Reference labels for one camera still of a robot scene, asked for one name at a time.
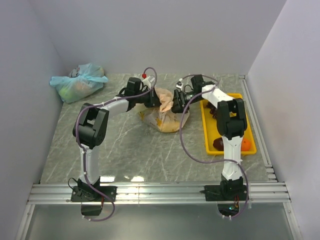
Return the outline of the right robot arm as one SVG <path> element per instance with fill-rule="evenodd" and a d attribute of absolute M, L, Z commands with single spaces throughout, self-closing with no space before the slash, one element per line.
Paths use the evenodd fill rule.
<path fill-rule="evenodd" d="M 245 104 L 218 88 L 214 78 L 204 81 L 204 75 L 191 75 L 191 91 L 184 90 L 182 79 L 176 83 L 172 111 L 185 114 L 192 102 L 206 100 L 215 110 L 216 128 L 223 142 L 223 170 L 218 194 L 224 200 L 235 200 L 247 193 L 245 173 L 241 166 L 241 147 L 248 127 Z"/>

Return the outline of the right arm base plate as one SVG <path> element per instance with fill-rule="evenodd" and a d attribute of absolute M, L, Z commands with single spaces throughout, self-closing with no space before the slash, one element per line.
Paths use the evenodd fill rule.
<path fill-rule="evenodd" d="M 247 198 L 247 187 L 242 185 L 240 188 L 230 189 L 220 185 L 205 185 L 201 193 L 205 195 L 207 202 L 245 201 Z"/>

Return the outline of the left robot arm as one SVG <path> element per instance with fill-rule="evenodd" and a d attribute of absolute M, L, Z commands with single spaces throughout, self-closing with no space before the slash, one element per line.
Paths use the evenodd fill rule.
<path fill-rule="evenodd" d="M 142 77 L 129 78 L 126 87 L 111 100 L 82 105 L 72 130 L 81 160 L 81 175 L 73 190 L 76 196 L 95 201 L 104 195 L 100 188 L 99 147 L 105 139 L 108 120 L 130 111 L 136 104 L 155 107 L 159 103 L 155 92 L 157 78 L 146 74 Z"/>

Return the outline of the orange translucent plastic bag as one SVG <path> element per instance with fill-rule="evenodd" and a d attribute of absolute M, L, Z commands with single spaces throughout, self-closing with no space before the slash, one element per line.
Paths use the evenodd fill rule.
<path fill-rule="evenodd" d="M 173 113 L 174 95 L 167 89 L 155 88 L 156 96 L 159 98 L 159 107 L 145 107 L 144 104 L 138 103 L 133 108 L 140 120 L 157 129 L 162 133 L 174 133 L 180 130 L 182 113 Z"/>

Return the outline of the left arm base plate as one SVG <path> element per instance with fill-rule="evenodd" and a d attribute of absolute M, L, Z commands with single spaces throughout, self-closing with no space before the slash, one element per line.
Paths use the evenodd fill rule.
<path fill-rule="evenodd" d="M 105 202 L 115 201 L 117 195 L 116 186 L 100 186 L 97 189 L 109 198 L 107 199 L 106 197 L 104 197 Z M 75 186 L 72 190 L 70 201 L 76 203 L 100 202 L 102 200 L 102 197 L 102 195 L 100 195 L 90 187 L 88 189 L 84 189 Z"/>

